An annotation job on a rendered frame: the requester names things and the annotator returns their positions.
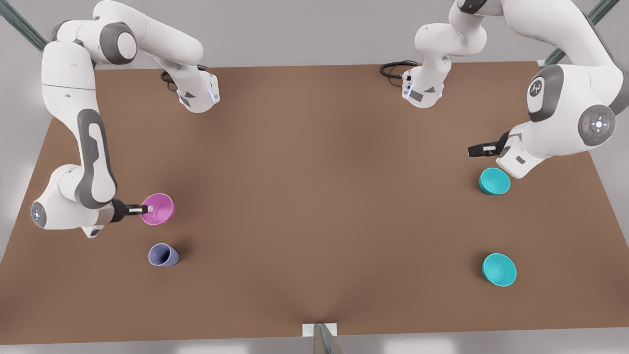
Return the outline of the lavender cup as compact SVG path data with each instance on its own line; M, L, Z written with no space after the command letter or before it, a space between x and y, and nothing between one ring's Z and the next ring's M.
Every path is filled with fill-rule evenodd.
M148 260L153 266L174 266L179 258L179 253L166 243L155 244L148 252Z

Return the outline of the silver frame post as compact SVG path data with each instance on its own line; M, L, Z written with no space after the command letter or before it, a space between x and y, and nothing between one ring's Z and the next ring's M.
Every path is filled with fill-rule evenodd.
M313 354L344 354L337 342L337 334L337 323L302 325L302 336L313 338Z
M0 0L0 16L39 52L43 52L49 42L7 0Z
M586 14L572 0L541 0L541 5L541 29L535 39L559 48L575 65L619 65Z

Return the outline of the wide teal bowl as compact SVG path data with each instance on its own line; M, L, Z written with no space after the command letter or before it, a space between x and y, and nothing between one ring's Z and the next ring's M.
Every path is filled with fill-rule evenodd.
M481 271L485 280L499 287L508 287L517 278L514 262L508 256L500 253L486 256L482 262Z

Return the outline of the pink bowl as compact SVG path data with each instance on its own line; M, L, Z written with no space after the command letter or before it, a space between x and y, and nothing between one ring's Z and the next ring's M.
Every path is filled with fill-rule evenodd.
M143 222L151 226L167 223L175 213L173 200L164 193L150 195L142 204L152 207L150 212L140 215Z

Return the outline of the small teal bowl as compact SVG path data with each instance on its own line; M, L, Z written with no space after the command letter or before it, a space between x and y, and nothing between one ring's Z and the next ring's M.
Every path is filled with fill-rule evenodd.
M479 188L488 195L503 195L511 185L509 175L499 168L486 168L479 176Z

